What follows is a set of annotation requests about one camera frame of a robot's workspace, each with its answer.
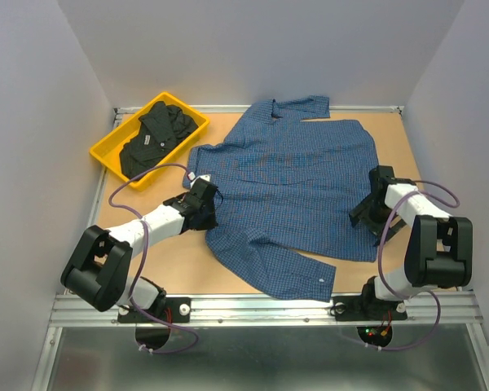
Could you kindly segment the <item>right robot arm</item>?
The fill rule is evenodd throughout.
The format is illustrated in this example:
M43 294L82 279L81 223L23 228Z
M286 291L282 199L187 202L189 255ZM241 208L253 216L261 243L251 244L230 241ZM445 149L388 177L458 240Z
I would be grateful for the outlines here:
M411 234L403 266L371 277L356 297L339 305L343 321L405 319L404 302L434 288L457 288L472 276L473 224L433 204L411 179L396 178L390 166L369 173L370 193L350 211L353 226L362 224L377 238L379 253L400 229Z

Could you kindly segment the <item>blue plaid long sleeve shirt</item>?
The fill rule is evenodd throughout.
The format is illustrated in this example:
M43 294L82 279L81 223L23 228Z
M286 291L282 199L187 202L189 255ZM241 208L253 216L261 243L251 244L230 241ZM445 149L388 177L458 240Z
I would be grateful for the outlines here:
M336 269L321 257L376 258L349 213L377 163L364 127L332 120L328 98L311 95L252 104L221 143L191 149L187 167L222 194L205 242L223 266L271 297L328 301Z

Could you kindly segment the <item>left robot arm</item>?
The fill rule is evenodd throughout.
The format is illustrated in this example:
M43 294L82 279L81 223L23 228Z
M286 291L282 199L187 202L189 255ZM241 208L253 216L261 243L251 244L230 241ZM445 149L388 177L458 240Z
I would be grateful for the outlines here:
M217 186L197 178L189 191L164 201L150 213L136 213L136 219L130 222L108 229L88 227L64 267L60 282L99 312L118 305L138 311L148 321L161 316L170 319L164 289L140 273L130 277L130 264L165 239L216 227L217 194Z

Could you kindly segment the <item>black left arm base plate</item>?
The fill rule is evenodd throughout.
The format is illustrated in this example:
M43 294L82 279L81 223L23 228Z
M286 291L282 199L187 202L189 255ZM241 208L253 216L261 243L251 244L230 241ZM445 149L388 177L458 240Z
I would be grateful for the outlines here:
M158 297L145 312L168 323L189 323L191 303L189 297ZM121 307L117 321L121 324L156 323L133 306Z

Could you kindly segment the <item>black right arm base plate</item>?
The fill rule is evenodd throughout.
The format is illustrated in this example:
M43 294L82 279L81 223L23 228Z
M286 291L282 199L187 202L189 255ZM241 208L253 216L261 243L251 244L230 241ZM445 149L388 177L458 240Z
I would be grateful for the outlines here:
M406 311L398 312L398 302L381 301L376 298L355 296L337 296L333 298L330 314L338 322L406 320Z

